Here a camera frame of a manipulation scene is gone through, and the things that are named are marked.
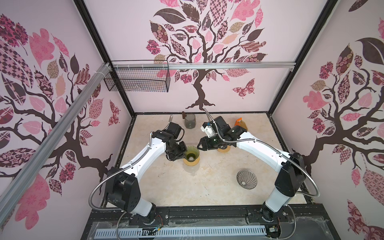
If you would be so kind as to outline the green glass dripper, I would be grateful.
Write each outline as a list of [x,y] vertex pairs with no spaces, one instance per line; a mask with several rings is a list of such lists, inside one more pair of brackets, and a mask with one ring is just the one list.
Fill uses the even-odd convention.
[[200,157],[200,151],[196,146],[187,146],[185,159],[188,162],[194,162]]

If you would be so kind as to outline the orange coffee filter pack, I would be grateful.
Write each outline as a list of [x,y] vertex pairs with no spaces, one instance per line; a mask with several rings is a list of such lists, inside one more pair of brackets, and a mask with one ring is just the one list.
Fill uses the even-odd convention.
[[239,119],[236,120],[235,126],[240,126],[243,129],[245,129],[246,131],[248,131],[248,127],[247,127],[246,123],[243,121],[242,118],[239,118]]

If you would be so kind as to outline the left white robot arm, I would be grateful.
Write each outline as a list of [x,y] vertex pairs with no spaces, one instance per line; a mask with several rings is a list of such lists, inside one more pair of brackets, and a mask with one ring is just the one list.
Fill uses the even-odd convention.
[[184,130],[158,130],[150,134],[150,141],[139,154],[120,169],[108,173],[105,199],[117,210],[152,219],[156,206],[142,197],[140,181],[144,173],[162,154],[169,161],[183,159],[187,147],[182,141]]

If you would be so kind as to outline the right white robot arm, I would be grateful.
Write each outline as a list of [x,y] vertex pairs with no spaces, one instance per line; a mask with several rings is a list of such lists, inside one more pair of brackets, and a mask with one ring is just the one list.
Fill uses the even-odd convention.
[[204,122],[201,130],[206,136],[201,138],[197,146],[199,150],[233,146],[254,155],[278,173],[275,187],[260,210],[264,221],[275,221],[277,213],[296,195],[306,179],[299,169],[304,167],[303,157],[298,153],[290,154],[276,149],[241,126],[231,128],[221,116]]

